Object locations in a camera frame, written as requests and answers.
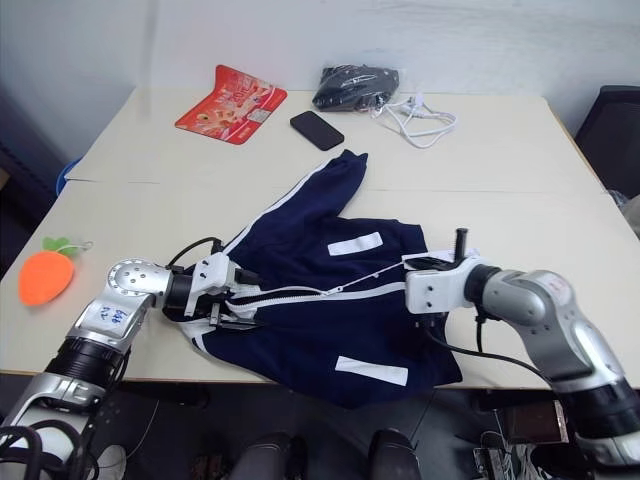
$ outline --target navy blue jacket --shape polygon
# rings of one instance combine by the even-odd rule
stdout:
[[[234,262],[261,278],[260,292],[231,295],[227,305],[265,326],[237,332],[181,323],[195,346],[345,407],[461,380],[451,353],[431,343],[405,307],[398,264],[427,251],[420,226],[338,217],[366,161],[345,150],[227,245]]]

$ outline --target carrot plush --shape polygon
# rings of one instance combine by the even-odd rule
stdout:
[[[20,300],[28,306],[53,300],[67,288],[73,277],[74,266],[69,255],[78,246],[70,245],[64,237],[56,240],[47,237],[42,246],[42,251],[27,258],[18,276]]]

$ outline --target blue bin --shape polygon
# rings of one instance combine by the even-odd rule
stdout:
[[[78,162],[82,160],[82,157],[80,157],[78,160],[74,160],[71,163],[68,163],[67,165],[65,165],[65,167],[60,171],[60,173],[58,174],[58,179],[56,180],[56,195],[60,196],[60,192],[62,192],[62,189],[64,188],[64,186],[67,183],[67,180],[64,178],[64,176],[69,173],[71,171],[71,169],[73,167],[75,167]]]

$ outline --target red snack package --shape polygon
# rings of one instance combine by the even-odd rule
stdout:
[[[281,88],[225,65],[216,67],[213,92],[178,120],[178,128],[240,145],[287,98]]]

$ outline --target jacket sleeve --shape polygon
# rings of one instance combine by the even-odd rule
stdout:
[[[310,172],[285,196],[267,208],[224,249],[255,249],[294,238],[305,226],[325,216],[337,216],[364,178],[367,154],[349,150]]]

